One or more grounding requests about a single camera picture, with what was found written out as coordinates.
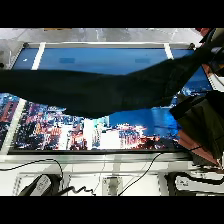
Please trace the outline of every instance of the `large display screen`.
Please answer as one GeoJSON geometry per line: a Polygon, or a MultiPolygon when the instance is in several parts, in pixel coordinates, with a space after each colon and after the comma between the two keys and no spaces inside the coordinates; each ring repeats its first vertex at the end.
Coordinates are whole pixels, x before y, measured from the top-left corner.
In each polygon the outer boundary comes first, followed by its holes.
{"type": "MultiPolygon", "coordinates": [[[[22,51],[13,69],[31,69],[35,51],[37,49],[22,51]]],[[[174,58],[192,53],[192,50],[172,49],[174,58]]],[[[39,69],[126,75],[166,59],[164,49],[51,48],[45,49],[39,69]]],[[[204,94],[205,90],[211,89],[203,69],[199,68],[181,92],[185,95],[204,94]]],[[[18,97],[7,93],[0,95],[0,146],[18,100],[18,97]]],[[[174,96],[168,107],[117,112],[99,119],[87,119],[65,115],[65,108],[26,102],[11,150],[178,149],[175,143],[180,127],[169,113],[176,103],[174,96]]]]}

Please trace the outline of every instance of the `floor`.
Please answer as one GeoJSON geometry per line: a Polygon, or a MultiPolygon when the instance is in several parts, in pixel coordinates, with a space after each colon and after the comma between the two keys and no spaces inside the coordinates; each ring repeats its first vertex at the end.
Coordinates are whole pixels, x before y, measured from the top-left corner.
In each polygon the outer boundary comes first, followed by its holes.
{"type": "Polygon", "coordinates": [[[193,28],[0,28],[0,62],[8,67],[23,42],[185,42],[199,46],[193,28]]]}

